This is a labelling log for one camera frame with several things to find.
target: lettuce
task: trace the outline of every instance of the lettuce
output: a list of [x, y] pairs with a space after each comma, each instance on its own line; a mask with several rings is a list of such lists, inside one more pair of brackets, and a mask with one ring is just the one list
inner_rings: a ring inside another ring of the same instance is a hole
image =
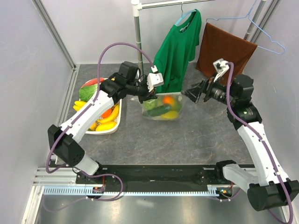
[[81, 89], [79, 89], [80, 100], [87, 102], [88, 100], [90, 100], [97, 89], [98, 84], [82, 87]]

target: green t-shirt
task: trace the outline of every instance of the green t-shirt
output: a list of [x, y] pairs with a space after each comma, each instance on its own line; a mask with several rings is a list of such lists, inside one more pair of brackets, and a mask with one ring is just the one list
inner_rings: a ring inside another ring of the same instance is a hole
[[199, 45], [200, 28], [201, 15], [196, 10], [182, 25], [170, 29], [154, 60], [164, 79], [157, 93], [182, 91], [188, 62], [194, 60], [195, 47]]

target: white wall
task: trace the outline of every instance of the white wall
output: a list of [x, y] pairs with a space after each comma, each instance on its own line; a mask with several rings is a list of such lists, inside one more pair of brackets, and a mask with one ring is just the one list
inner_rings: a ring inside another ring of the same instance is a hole
[[0, 220], [19, 224], [71, 69], [31, 0], [0, 7]]
[[[158, 0], [141, 0], [142, 3], [156, 1]], [[73, 60], [79, 64], [97, 63], [103, 49], [111, 43], [135, 44], [134, 18], [130, 2], [130, 0], [43, 0]], [[183, 5], [183, 9], [184, 12], [188, 12], [197, 8], [201, 12], [202, 36], [206, 18], [244, 16], [253, 2], [254, 0], [214, 0]], [[152, 59], [180, 16], [180, 6], [140, 11], [142, 49]], [[249, 26], [247, 19], [211, 23], [241, 38]], [[122, 63], [125, 60], [137, 62], [136, 51], [128, 50], [127, 46], [117, 46], [105, 54], [103, 63]]]
[[[298, 1], [281, 1], [265, 29], [286, 47], [286, 53], [280, 56], [257, 48], [245, 68], [245, 73], [254, 78], [253, 100], [267, 137], [292, 180], [299, 180], [298, 8]], [[257, 43], [279, 49], [265, 35]], [[294, 204], [299, 208], [299, 197]]]

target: brown cloth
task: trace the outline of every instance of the brown cloth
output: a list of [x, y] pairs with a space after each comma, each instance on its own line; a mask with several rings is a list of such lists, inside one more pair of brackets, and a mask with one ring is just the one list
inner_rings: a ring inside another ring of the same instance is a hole
[[[234, 78], [235, 75], [242, 74], [246, 63], [256, 48], [256, 44], [207, 23], [201, 42], [196, 69], [200, 70], [209, 78], [216, 72], [213, 62], [223, 58], [228, 62], [234, 63]], [[223, 75], [223, 79], [220, 83], [227, 84], [227, 82], [228, 72]]]

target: clothes hanger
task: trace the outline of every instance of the clothes hanger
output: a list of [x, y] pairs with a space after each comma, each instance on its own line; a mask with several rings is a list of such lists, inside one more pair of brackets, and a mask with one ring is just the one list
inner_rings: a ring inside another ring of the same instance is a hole
[[196, 12], [196, 10], [194, 9], [194, 10], [191, 10], [183, 15], [183, 13], [184, 13], [183, 3], [184, 3], [184, 1], [182, 1], [182, 4], [181, 4], [181, 11], [182, 11], [181, 18], [179, 18], [179, 20], [175, 23], [176, 26], [178, 26], [178, 24], [182, 21], [182, 19], [185, 18], [187, 15], [189, 15], [190, 13]]
[[234, 20], [234, 19], [244, 19], [244, 18], [248, 18], [259, 30], [261, 30], [264, 34], [266, 34], [269, 38], [270, 38], [270, 41], [272, 42], [272, 43], [276, 43], [276, 44], [278, 44], [284, 51], [282, 52], [282, 53], [278, 53], [278, 52], [276, 52], [276, 51], [273, 51], [273, 50], [270, 50], [270, 49], [267, 49], [267, 48], [263, 48], [263, 47], [261, 47], [261, 46], [258, 46], [259, 48], [261, 48], [261, 49], [264, 49], [264, 50], [268, 50], [268, 51], [270, 51], [270, 52], [273, 52], [273, 53], [275, 53], [275, 54], [278, 54], [278, 55], [283, 55], [284, 53], [285, 53], [285, 47], [284, 46], [282, 46], [280, 43], [278, 43], [277, 41], [273, 41], [272, 40], [272, 38], [270, 37], [270, 35], [269, 34], [267, 34], [265, 31], [263, 31], [263, 29], [261, 29], [255, 22], [253, 22], [252, 21], [252, 19], [250, 18], [250, 13], [251, 13], [251, 11], [252, 11], [252, 9], [253, 9], [253, 7], [254, 7], [254, 5], [256, 4], [256, 2], [257, 2], [257, 0], [255, 0], [255, 2], [253, 3], [253, 6], [251, 7], [251, 9], [249, 10], [249, 12], [247, 13], [247, 15], [246, 16], [243, 16], [243, 17], [225, 17], [225, 18], [219, 18], [219, 19], [215, 19], [215, 18], [207, 18], [206, 19], [206, 22], [208, 21], [208, 20], [216, 20], [216, 21], [218, 21], [218, 20]]

